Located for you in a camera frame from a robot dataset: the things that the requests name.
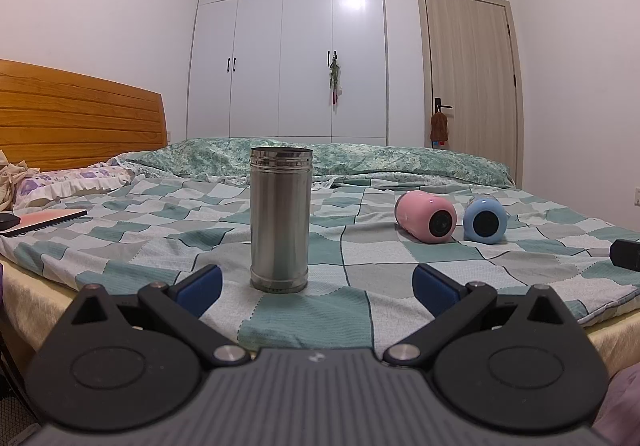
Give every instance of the checkered bed sheet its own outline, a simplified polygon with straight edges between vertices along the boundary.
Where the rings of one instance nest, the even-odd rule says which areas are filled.
[[[309,283],[296,295],[267,295],[249,284],[249,188],[137,178],[109,195],[52,204],[88,215],[27,235],[0,237],[0,253],[79,289],[98,282],[112,294],[152,280],[178,282],[205,264],[224,275],[220,299],[202,320],[249,349],[373,347],[382,351],[432,319],[412,295],[417,263],[460,283],[482,280],[500,293],[548,283],[583,325],[638,307],[640,273],[608,259],[616,238],[640,234],[586,218],[516,189],[450,185],[458,226],[448,243],[426,245],[400,229],[401,191],[388,181],[312,192]],[[462,215],[476,193],[510,214],[505,240],[465,241]]]

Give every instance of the blue speaker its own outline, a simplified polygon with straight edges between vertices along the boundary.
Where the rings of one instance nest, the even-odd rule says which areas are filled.
[[[462,226],[465,240],[495,244],[502,240],[509,215],[493,195],[476,195],[466,205]]]

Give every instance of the pillow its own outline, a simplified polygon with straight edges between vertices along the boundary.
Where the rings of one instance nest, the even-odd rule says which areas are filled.
[[[18,183],[14,209],[44,206],[65,197],[110,192],[129,184],[133,176],[132,171],[121,166],[42,172]]]

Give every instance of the door frame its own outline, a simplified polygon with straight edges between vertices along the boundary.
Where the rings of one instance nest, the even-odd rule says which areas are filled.
[[[524,113],[522,108],[522,77],[520,71],[520,57],[518,55],[518,41],[513,22],[513,13],[509,1],[503,0],[475,0],[496,4],[504,8],[507,24],[510,29],[511,58],[513,60],[513,72],[516,77],[516,170],[515,177],[517,187],[522,187],[522,155],[524,153]],[[431,79],[431,43],[429,39],[429,20],[426,0],[418,0],[420,10],[420,30],[422,32],[422,62],[424,71],[424,146],[430,146],[431,142],[428,127],[431,127],[433,115],[433,81]]]

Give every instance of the pink speaker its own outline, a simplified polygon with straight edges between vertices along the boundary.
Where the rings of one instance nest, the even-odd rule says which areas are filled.
[[[453,204],[444,197],[425,191],[409,191],[396,203],[398,224],[427,244],[448,241],[457,220]]]

